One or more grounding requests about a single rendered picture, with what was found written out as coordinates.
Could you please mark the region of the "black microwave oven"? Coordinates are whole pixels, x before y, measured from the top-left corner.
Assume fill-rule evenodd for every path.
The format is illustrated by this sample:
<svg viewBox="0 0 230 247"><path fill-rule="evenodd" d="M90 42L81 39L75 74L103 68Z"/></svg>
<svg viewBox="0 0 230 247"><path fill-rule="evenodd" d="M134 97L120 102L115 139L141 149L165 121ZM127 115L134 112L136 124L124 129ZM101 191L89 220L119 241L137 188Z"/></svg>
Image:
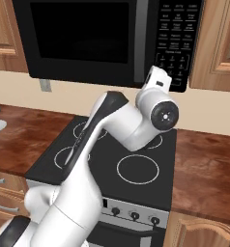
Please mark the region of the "black microwave oven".
<svg viewBox="0 0 230 247"><path fill-rule="evenodd" d="M172 78L170 90L184 92L192 67L204 0L159 0L154 63Z"/></svg>

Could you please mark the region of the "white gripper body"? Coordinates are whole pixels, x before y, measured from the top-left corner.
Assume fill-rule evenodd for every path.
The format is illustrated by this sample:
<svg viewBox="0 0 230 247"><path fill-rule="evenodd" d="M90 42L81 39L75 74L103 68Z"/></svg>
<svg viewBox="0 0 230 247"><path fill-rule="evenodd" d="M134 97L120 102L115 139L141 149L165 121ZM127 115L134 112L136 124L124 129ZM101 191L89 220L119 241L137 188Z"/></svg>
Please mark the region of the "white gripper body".
<svg viewBox="0 0 230 247"><path fill-rule="evenodd" d="M170 83L172 81L172 78L164 69L152 66L148 74L148 82L153 83L157 81L162 83Z"/></svg>

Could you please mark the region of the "silver and black oven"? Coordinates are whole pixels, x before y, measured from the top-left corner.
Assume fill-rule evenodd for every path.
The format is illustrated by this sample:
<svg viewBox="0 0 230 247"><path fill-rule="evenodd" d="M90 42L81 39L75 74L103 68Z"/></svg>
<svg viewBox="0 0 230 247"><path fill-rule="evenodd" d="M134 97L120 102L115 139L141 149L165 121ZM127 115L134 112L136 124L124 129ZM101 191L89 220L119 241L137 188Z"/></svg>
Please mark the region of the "silver and black oven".
<svg viewBox="0 0 230 247"><path fill-rule="evenodd" d="M114 216L111 212L113 207L118 207L120 214ZM133 221L130 217L133 211L140 215L136 221ZM154 216L159 219L159 224L155 226L151 222L151 218ZM152 230L159 228L160 230L166 231L168 216L168 211L104 198L99 222L132 228L134 230ZM164 238L165 236L140 237L135 234L113 232L98 229L96 225L88 236L87 241L90 247L163 247Z"/></svg>

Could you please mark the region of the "black hob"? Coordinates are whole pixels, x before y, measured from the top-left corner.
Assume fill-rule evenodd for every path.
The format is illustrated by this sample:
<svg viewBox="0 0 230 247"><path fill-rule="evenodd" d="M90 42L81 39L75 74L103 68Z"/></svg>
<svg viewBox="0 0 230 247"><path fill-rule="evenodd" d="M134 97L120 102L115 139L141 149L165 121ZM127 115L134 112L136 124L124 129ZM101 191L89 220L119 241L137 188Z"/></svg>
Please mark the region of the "black hob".
<svg viewBox="0 0 230 247"><path fill-rule="evenodd" d="M63 180L63 166L86 121L83 116L74 117L25 177L59 185ZM102 131L88 156L91 173L102 195L135 205L170 209L176 142L177 131L172 129L158 135L145 148L128 151Z"/></svg>

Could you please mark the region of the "grey wall socket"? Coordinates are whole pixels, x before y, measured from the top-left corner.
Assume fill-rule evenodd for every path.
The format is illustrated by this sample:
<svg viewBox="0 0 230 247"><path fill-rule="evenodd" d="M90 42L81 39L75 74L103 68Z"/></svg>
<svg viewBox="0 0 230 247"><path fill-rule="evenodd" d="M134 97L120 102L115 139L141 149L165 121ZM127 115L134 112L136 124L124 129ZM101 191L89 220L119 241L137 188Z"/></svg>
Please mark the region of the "grey wall socket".
<svg viewBox="0 0 230 247"><path fill-rule="evenodd" d="M52 92L49 79L41 79L40 80L40 86L41 86L41 90L43 92L48 92L48 93Z"/></svg>

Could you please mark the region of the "wooden drawer front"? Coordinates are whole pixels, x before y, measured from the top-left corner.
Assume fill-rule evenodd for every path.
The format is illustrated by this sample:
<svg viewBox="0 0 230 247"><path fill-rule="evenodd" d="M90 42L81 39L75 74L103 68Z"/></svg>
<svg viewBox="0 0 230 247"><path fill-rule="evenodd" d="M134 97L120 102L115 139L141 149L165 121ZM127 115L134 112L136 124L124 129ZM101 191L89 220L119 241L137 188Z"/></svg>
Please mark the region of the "wooden drawer front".
<svg viewBox="0 0 230 247"><path fill-rule="evenodd" d="M0 184L0 192L24 195L28 191L26 179L23 177L0 172L0 178L5 179L5 183Z"/></svg>
<svg viewBox="0 0 230 247"><path fill-rule="evenodd" d="M0 193L0 227L14 216L28 216L24 201L14 195Z"/></svg>

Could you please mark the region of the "wooden base cupboard door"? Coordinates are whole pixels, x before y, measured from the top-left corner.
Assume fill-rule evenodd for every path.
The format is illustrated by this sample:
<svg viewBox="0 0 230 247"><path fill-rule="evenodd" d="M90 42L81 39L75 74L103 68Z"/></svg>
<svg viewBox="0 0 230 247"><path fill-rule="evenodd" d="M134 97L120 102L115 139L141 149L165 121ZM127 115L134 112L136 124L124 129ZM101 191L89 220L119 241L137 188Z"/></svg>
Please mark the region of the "wooden base cupboard door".
<svg viewBox="0 0 230 247"><path fill-rule="evenodd" d="M163 247L230 247L230 225L171 211Z"/></svg>

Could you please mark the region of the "black microwave door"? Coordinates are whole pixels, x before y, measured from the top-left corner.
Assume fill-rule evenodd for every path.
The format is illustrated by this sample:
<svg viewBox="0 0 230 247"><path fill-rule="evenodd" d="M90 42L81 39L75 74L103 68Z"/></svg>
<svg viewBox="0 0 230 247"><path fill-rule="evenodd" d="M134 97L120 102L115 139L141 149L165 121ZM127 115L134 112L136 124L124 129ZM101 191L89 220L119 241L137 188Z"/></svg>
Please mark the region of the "black microwave door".
<svg viewBox="0 0 230 247"><path fill-rule="evenodd" d="M154 63L159 0L149 0L144 81L134 82L136 0L13 0L31 77L140 88Z"/></svg>

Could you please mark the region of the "wooden wall cupboard door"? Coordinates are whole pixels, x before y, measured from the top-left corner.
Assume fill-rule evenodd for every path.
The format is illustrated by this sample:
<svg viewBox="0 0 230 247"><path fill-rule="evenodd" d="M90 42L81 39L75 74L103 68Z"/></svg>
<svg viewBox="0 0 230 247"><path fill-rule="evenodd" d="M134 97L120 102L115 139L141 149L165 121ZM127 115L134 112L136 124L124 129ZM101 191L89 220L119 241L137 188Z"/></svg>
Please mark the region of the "wooden wall cupboard door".
<svg viewBox="0 0 230 247"><path fill-rule="evenodd" d="M205 0L189 86L230 92L230 0Z"/></svg>
<svg viewBox="0 0 230 247"><path fill-rule="evenodd" d="M12 0L0 0L0 70L28 71Z"/></svg>

